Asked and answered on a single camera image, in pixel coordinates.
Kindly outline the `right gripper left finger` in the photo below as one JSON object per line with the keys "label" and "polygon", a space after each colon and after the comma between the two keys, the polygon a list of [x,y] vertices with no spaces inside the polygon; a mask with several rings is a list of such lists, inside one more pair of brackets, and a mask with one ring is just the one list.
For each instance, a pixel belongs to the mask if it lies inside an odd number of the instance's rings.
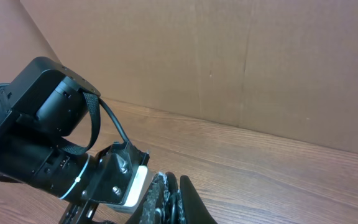
{"label": "right gripper left finger", "polygon": [[153,177],[142,201],[126,224],[162,224],[168,195],[167,175],[159,172]]}

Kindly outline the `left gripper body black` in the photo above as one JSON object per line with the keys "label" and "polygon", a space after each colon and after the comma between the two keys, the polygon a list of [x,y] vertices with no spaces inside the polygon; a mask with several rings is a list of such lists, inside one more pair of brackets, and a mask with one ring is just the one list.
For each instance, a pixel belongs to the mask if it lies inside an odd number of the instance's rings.
{"label": "left gripper body black", "polygon": [[58,224],[116,224],[110,220],[97,222],[93,220],[99,204],[115,204],[117,200],[86,200],[69,202]]}

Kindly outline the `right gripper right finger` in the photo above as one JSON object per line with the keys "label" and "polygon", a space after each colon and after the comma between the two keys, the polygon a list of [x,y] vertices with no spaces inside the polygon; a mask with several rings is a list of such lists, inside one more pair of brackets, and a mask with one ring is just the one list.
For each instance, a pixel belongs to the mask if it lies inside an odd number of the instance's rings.
{"label": "right gripper right finger", "polygon": [[190,178],[180,177],[180,221],[186,224],[217,224],[208,212]]}

